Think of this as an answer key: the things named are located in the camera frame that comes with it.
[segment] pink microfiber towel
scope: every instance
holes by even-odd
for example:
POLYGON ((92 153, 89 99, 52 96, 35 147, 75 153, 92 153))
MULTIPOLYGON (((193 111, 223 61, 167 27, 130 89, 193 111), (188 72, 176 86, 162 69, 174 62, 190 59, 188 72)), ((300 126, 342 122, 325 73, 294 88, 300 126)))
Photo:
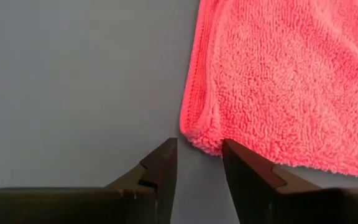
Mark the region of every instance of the pink microfiber towel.
POLYGON ((180 128, 358 176, 358 0, 201 0, 180 128))

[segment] fleece fabric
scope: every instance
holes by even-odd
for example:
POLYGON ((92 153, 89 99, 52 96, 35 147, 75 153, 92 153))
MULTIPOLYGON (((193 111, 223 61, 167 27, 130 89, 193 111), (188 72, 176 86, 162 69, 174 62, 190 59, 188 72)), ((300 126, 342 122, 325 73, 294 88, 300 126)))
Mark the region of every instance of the fleece fabric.
POLYGON ((358 0, 201 0, 180 129, 358 176, 358 0))

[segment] black metal jaw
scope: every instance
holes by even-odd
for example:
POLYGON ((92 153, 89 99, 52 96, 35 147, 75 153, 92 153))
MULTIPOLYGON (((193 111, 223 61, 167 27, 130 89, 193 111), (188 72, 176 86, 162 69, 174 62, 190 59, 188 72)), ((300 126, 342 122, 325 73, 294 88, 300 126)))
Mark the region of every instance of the black metal jaw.
POLYGON ((358 224, 358 189, 321 189, 231 139, 223 162, 241 224, 358 224))
POLYGON ((0 223, 170 223, 177 139, 105 188, 0 189, 0 223))

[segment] gray background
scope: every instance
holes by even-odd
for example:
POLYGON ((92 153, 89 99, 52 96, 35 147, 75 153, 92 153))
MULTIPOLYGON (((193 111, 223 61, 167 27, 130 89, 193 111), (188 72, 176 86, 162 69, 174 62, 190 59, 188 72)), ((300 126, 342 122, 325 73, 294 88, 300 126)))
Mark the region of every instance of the gray background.
POLYGON ((220 158, 178 131, 197 9, 197 0, 0 0, 0 187, 103 186, 178 136, 172 223, 238 223, 220 158))

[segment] gray surface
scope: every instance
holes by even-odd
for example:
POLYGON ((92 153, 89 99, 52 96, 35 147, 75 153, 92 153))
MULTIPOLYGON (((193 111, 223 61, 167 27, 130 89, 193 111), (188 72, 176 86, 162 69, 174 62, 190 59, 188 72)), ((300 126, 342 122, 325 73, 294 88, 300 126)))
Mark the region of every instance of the gray surface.
MULTIPOLYGON (((170 136, 196 0, 0 0, 0 187, 102 186, 170 136)), ((238 223, 221 160, 179 143, 172 223, 238 223)), ((294 172, 322 185, 358 180, 294 172)))

